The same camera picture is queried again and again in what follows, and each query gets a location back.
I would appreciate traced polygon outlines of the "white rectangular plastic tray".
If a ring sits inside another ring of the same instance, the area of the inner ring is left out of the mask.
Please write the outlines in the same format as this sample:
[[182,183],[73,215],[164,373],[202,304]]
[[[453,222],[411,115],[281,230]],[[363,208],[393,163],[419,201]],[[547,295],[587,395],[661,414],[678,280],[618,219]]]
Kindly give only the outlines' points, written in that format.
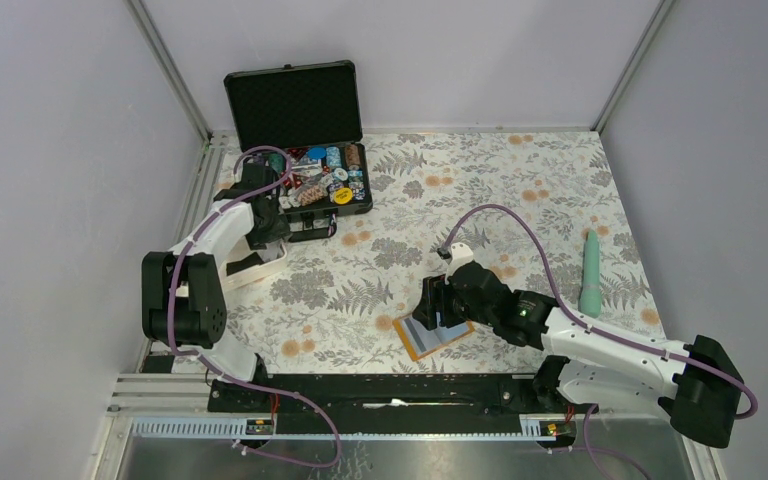
[[255,249],[243,236],[219,267],[222,289],[230,292],[277,274],[286,267],[287,259],[287,244],[283,239]]

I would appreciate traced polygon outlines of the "light blue card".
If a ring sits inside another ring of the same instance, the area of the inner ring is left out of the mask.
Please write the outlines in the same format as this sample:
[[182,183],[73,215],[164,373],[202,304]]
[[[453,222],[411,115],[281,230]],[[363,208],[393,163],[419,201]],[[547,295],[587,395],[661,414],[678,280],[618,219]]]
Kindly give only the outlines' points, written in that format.
[[474,331],[470,322],[465,322],[452,327],[439,326],[432,333],[441,346],[449,345]]

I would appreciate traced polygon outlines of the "orange leather card holder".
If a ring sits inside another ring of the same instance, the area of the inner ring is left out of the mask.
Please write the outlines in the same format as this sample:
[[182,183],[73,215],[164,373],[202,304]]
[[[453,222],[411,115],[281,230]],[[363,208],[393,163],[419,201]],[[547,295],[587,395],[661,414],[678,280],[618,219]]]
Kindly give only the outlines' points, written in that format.
[[413,362],[418,362],[475,331],[469,321],[455,327],[438,326],[433,330],[426,330],[420,322],[410,316],[394,319],[392,326]]

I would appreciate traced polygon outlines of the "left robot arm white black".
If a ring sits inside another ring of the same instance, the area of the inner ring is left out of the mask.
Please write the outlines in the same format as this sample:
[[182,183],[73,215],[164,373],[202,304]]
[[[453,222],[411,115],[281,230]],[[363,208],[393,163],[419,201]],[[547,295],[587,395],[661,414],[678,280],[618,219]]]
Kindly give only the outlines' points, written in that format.
[[141,264],[142,330],[174,354],[202,362],[248,411],[269,401],[256,375],[261,359],[226,337],[227,294],[279,273],[287,264],[289,225],[277,198],[279,176],[264,161],[245,159],[206,217],[166,251]]

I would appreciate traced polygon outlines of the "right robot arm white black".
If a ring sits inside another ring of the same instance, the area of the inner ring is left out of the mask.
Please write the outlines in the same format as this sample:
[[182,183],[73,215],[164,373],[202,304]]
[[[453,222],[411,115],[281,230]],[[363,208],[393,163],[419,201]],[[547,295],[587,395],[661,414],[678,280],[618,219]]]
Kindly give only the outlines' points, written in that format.
[[412,318],[427,330],[479,323],[514,346],[544,353],[530,394],[543,410],[595,405],[645,413],[697,443],[730,443],[742,378],[711,338],[687,344],[588,322],[553,297],[510,289],[476,262],[424,278]]

